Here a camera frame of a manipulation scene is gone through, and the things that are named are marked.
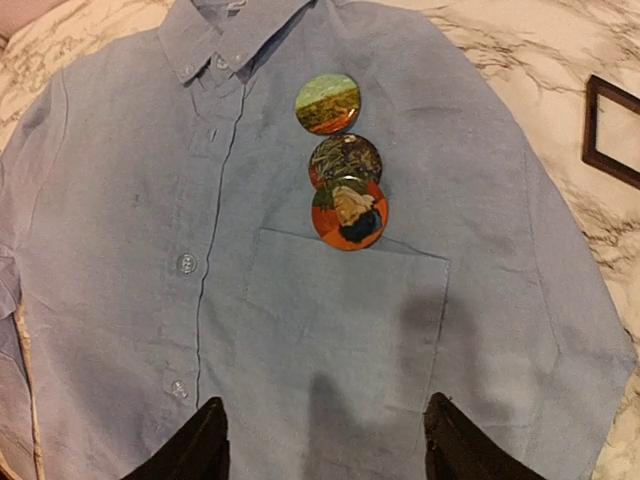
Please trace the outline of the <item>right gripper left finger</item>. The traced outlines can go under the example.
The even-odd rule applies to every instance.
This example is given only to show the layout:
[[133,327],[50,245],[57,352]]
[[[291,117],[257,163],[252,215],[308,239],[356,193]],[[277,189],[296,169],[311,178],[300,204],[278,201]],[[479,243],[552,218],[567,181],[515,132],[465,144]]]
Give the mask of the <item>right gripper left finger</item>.
[[227,480],[228,419],[220,397],[211,397],[154,454],[123,480]]

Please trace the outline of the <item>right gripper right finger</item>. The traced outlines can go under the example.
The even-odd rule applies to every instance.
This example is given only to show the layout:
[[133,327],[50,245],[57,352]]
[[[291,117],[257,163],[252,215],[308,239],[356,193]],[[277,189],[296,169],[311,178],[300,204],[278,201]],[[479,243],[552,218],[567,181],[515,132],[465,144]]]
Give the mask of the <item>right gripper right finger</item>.
[[543,480],[477,427],[441,392],[423,415],[427,479]]

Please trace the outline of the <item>blue button-up shirt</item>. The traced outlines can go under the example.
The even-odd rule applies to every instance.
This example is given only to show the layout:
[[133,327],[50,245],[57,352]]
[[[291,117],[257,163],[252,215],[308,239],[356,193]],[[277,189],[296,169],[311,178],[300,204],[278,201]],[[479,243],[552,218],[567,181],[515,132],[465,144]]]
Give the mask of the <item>blue button-up shirt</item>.
[[[316,135],[323,74],[361,109]],[[311,220],[329,136],[378,150],[388,223]],[[210,397],[234,479],[420,479],[429,396],[549,479],[587,479],[637,356],[508,109],[419,12],[178,1],[54,73],[1,156],[1,455],[118,479]]]

